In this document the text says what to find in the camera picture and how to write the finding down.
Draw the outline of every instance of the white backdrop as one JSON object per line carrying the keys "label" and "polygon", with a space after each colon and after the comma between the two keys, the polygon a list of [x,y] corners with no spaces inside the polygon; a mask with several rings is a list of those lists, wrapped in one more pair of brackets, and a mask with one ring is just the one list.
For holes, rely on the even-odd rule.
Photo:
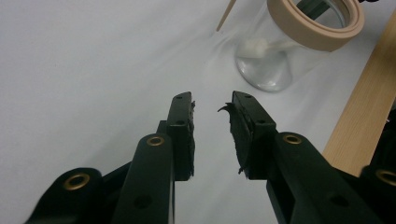
{"label": "white backdrop", "polygon": [[0,223],[22,223],[62,173],[103,175],[166,119],[172,97],[196,101],[195,177],[176,183],[176,223],[276,223],[264,181],[238,175],[227,113],[254,95],[279,131],[323,150],[396,1],[364,3],[359,36],[290,88],[249,86],[233,62],[262,0],[0,1]]}

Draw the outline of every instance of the tape roll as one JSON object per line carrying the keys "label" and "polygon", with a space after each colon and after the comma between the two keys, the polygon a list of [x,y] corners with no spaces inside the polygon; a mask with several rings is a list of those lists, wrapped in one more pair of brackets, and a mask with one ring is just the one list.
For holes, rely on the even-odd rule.
{"label": "tape roll", "polygon": [[276,25],[291,39],[311,49],[334,51],[356,36],[364,25],[364,13],[357,0],[328,0],[346,21],[340,29],[324,26],[309,19],[293,0],[267,0]]}

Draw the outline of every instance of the wooden board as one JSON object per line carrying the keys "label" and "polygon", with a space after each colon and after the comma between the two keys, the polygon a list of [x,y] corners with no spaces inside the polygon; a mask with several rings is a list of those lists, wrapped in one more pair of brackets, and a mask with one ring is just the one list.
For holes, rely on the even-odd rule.
{"label": "wooden board", "polygon": [[374,155],[396,97],[396,10],[375,46],[323,151],[334,167],[359,175]]}

